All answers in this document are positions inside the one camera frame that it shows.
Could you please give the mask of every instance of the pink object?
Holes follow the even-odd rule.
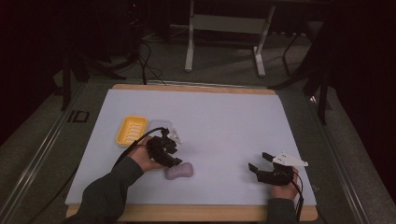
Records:
[[[189,162],[172,166],[171,168],[165,170],[165,178],[168,180],[173,180],[178,177],[191,177],[192,174],[193,174],[192,164]]]

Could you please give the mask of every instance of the hand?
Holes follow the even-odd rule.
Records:
[[[293,172],[295,173],[293,176],[294,183],[297,184],[297,174],[298,170],[292,167]],[[294,200],[296,197],[298,190],[294,187],[292,183],[289,183],[287,186],[276,186],[273,185],[271,187],[273,198],[282,198],[282,199],[290,199]]]
[[[128,156],[132,158],[142,168],[143,172],[163,168],[161,164],[149,158],[148,151],[146,149],[147,141],[151,139],[151,136],[147,136],[140,142],[140,146],[134,148]]]

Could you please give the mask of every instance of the yellow tray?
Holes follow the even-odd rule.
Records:
[[[148,120],[144,117],[127,116],[124,118],[116,142],[120,147],[128,147],[145,132]]]

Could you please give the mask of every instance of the cable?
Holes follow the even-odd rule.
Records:
[[[62,185],[61,189],[58,190],[58,192],[47,202],[44,207],[38,211],[34,217],[32,217],[27,224],[35,223],[35,220],[55,201],[55,199],[61,194],[61,192],[64,190],[64,188],[67,186],[67,184],[70,182],[70,180],[73,178],[73,176],[76,174],[78,167],[73,171],[73,173],[67,178],[67,180],[64,182]]]
[[[298,193],[300,194],[300,198],[296,204],[296,219],[297,219],[297,221],[300,221],[300,216],[301,216],[301,212],[303,210],[303,204],[304,204],[303,180],[297,173],[294,172],[294,174],[297,175],[297,177],[300,179],[300,182],[301,182],[301,189],[300,189],[294,181],[291,181],[291,184],[297,189]]]
[[[139,59],[140,65],[141,65],[141,67],[142,67],[143,85],[147,85],[148,82],[147,82],[147,80],[146,80],[146,71],[145,71],[145,70],[146,70],[147,61],[145,61],[145,63],[143,63],[140,55],[139,55],[138,59]]]
[[[136,148],[136,146],[138,146],[138,143],[140,141],[142,141],[145,137],[147,137],[149,134],[157,132],[157,131],[162,131],[165,130],[165,128],[155,128],[152,129],[148,132],[146,132],[145,134],[143,134],[139,139],[135,140],[127,149],[125,149],[121,155],[119,156],[119,158],[117,159],[116,163],[114,163],[114,166],[116,166],[117,164],[119,164],[119,162],[126,157],[134,148]]]
[[[329,224],[329,222],[327,222],[326,218],[323,216],[323,214],[319,211],[318,207],[317,207],[317,211],[318,211],[318,215],[319,217],[323,220],[323,222],[325,224]]]
[[[158,80],[161,81],[161,83],[162,83],[164,86],[166,86],[166,83],[160,78],[160,76],[163,74],[163,71],[161,71],[161,70],[158,69],[158,68],[152,68],[152,67],[150,67],[149,65],[148,65],[148,69],[149,69],[149,71],[152,73],[152,75],[155,76],[155,77],[153,77],[153,78],[149,78],[148,80],[158,79]],[[152,71],[152,69],[155,69],[155,70],[159,71],[160,74],[159,74],[159,75],[155,74],[154,71]]]
[[[162,72],[160,69],[152,68],[152,67],[149,66],[149,64],[148,64],[149,56],[151,55],[151,47],[150,47],[148,44],[146,44],[145,42],[142,42],[142,45],[144,45],[144,46],[146,46],[146,48],[148,48],[148,57],[147,57],[147,59],[146,59],[146,67],[148,67],[148,69],[150,70],[150,72],[152,73],[152,75],[155,76],[155,78],[159,79],[159,80],[163,83],[163,85],[166,86],[165,82],[163,82],[163,80],[160,78],[160,76],[163,74],[163,72]],[[159,74],[159,75],[156,75],[156,74],[154,73],[154,71],[152,71],[152,69],[156,69],[156,70],[160,71],[160,74]]]

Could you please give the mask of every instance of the table frame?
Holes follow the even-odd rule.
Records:
[[[223,16],[210,16],[194,14],[194,0],[190,0],[190,25],[189,25],[189,45],[187,47],[187,57],[185,71],[192,71],[192,61],[194,54],[194,29],[211,30],[223,32],[238,32],[246,34],[261,35],[259,45],[254,47],[254,58],[259,77],[265,76],[264,65],[262,63],[262,47],[265,38],[268,35],[268,30],[271,25],[271,20],[274,16],[276,7],[271,6],[266,19],[251,19],[251,18],[236,18]]]

